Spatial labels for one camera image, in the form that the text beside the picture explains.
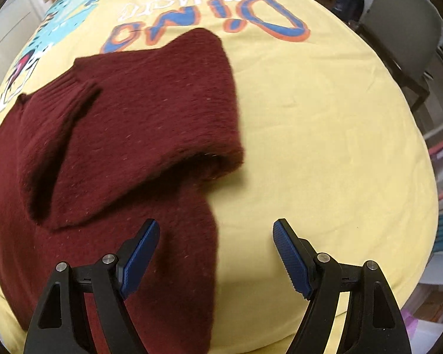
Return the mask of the dark shopping bag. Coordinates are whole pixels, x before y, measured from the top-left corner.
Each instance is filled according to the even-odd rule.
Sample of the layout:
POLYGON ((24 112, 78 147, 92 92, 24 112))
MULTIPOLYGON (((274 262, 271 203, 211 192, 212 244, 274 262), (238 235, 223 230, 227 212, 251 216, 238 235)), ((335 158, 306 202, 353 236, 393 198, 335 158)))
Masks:
POLYGON ((332 12, 343 22, 358 22, 364 10, 365 0, 336 0, 332 12))

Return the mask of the dark red knit sweater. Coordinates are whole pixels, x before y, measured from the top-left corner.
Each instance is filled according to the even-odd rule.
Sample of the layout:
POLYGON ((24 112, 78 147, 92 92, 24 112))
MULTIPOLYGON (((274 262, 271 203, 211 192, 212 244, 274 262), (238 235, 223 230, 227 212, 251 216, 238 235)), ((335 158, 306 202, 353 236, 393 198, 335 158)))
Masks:
POLYGON ((27 329, 55 265, 161 228, 127 307, 151 353, 207 353, 217 226, 208 183, 243 160, 221 40, 192 29, 159 49, 79 58, 20 95, 0 125, 0 286, 27 329))

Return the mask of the grey chair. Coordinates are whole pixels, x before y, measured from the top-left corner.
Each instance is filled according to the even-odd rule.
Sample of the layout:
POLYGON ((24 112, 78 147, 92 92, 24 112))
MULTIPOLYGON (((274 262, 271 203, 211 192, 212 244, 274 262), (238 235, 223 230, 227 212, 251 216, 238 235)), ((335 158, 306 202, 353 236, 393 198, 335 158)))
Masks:
POLYGON ((399 87, 417 95, 413 112, 430 95, 426 68, 439 47, 442 27, 443 20, 430 0, 373 0, 356 29, 399 87))

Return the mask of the yellow dino print bedspread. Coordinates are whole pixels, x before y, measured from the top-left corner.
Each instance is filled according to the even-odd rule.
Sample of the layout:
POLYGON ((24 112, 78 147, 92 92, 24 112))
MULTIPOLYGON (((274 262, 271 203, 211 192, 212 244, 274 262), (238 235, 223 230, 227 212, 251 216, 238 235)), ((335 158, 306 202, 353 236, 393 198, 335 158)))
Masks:
MULTIPOLYGON (((229 60, 243 148, 242 164, 205 188, 217 226, 207 353, 284 353, 292 341, 306 301, 274 247, 279 218, 340 262, 375 260, 404 304, 437 228, 431 162, 376 53, 315 0, 56 0, 4 44, 0 125, 79 58, 159 49, 197 28, 229 60)), ((27 329, 0 286, 11 353, 27 329)))

